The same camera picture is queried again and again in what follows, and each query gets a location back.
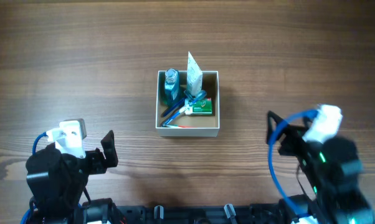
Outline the teal Colgate toothpaste tube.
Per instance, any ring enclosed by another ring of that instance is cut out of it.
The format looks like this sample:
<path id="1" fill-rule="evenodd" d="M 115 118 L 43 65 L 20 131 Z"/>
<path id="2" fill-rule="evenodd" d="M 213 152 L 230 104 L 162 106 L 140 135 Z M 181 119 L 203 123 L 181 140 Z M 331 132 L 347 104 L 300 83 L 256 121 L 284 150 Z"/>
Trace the teal Colgate toothpaste tube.
<path id="1" fill-rule="evenodd" d="M 181 129 L 181 128 L 195 128 L 195 127 L 192 127 L 192 126 L 180 126 L 180 125 L 176 125 L 176 124 L 165 124 L 164 127 L 167 127 L 167 128 L 178 128 L 178 129 Z"/>

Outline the green Dettol soap box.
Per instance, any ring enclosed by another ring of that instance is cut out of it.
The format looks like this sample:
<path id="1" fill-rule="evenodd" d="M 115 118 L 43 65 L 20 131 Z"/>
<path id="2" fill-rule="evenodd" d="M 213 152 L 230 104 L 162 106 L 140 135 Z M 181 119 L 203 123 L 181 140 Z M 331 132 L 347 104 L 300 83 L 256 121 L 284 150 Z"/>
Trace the green Dettol soap box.
<path id="1" fill-rule="evenodd" d="M 212 98 L 204 98 L 195 102 L 184 113 L 187 116 L 212 116 Z"/>

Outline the blue white toothbrush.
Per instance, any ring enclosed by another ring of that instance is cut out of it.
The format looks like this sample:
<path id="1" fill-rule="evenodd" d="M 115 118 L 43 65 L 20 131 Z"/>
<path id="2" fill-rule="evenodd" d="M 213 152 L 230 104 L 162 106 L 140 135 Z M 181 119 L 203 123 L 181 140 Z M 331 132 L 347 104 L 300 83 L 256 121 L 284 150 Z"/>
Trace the blue white toothbrush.
<path id="1" fill-rule="evenodd" d="M 185 95 L 187 96 L 187 99 L 191 99 L 187 104 L 182 106 L 180 109 L 177 110 L 173 115 L 171 115 L 168 119 L 163 121 L 161 123 L 161 127 L 166 127 L 169 125 L 174 119 L 176 119 L 179 115 L 184 113 L 189 107 L 191 107 L 193 104 L 198 102 L 199 100 L 202 100 L 203 98 L 206 97 L 207 92 L 205 90 L 201 90 L 197 96 L 192 96 L 187 90 L 184 92 Z"/>

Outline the blue disposable razor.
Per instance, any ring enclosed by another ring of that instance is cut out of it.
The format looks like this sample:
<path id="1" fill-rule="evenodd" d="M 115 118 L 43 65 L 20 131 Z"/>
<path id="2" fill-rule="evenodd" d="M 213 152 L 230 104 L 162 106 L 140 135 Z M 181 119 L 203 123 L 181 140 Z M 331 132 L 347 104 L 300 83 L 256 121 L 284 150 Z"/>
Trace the blue disposable razor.
<path id="1" fill-rule="evenodd" d="M 164 110 L 164 112 L 161 114 L 161 117 L 163 118 L 167 116 L 168 114 L 170 114 L 171 112 L 173 112 L 174 110 L 176 110 L 177 108 L 181 108 L 182 106 L 184 106 L 184 102 L 185 102 L 185 98 L 180 99 L 177 103 L 175 103 L 174 105 Z"/>

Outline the blue mouthwash bottle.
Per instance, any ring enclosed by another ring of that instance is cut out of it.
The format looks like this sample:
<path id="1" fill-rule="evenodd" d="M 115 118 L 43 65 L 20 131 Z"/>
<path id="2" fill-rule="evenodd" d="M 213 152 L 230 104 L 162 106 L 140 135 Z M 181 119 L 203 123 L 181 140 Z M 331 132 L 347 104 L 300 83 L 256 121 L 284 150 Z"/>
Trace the blue mouthwash bottle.
<path id="1" fill-rule="evenodd" d="M 179 101 L 179 72 L 170 68 L 165 72 L 164 93 L 166 104 L 172 106 Z"/>

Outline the white lotion tube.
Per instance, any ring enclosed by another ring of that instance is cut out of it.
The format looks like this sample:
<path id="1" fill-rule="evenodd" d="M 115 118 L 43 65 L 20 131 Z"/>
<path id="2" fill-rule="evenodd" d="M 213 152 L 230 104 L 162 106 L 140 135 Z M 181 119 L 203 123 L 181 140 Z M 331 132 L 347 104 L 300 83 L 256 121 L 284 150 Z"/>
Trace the white lotion tube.
<path id="1" fill-rule="evenodd" d="M 187 58 L 187 91 L 192 96 L 197 96 L 202 90 L 202 70 L 193 58 L 190 52 L 188 52 Z"/>

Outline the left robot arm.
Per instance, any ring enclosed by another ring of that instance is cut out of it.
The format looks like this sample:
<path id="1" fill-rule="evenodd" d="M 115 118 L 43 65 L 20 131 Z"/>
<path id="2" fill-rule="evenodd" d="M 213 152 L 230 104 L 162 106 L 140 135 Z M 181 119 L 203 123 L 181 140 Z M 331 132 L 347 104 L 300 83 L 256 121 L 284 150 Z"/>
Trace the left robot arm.
<path id="1" fill-rule="evenodd" d="M 110 198 L 80 204 L 91 175 L 104 174 L 118 165 L 113 131 L 101 140 L 102 148 L 87 151 L 81 158 L 58 150 L 54 143 L 32 148 L 26 161 L 27 184 L 32 192 L 25 223 L 126 223 L 124 214 Z"/>

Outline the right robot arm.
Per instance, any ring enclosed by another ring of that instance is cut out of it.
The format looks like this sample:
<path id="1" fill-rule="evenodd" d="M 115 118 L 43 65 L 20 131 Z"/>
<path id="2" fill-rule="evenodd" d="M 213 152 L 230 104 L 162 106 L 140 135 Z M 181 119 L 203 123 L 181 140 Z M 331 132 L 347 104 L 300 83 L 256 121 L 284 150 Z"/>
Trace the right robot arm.
<path id="1" fill-rule="evenodd" d="M 363 171 L 354 141 L 337 135 L 343 115 L 337 106 L 321 105 L 281 118 L 267 113 L 268 168 L 282 196 L 278 203 L 282 223 L 375 223 L 375 212 L 359 188 Z M 273 166 L 273 147 L 298 160 L 316 196 L 288 196 Z"/>

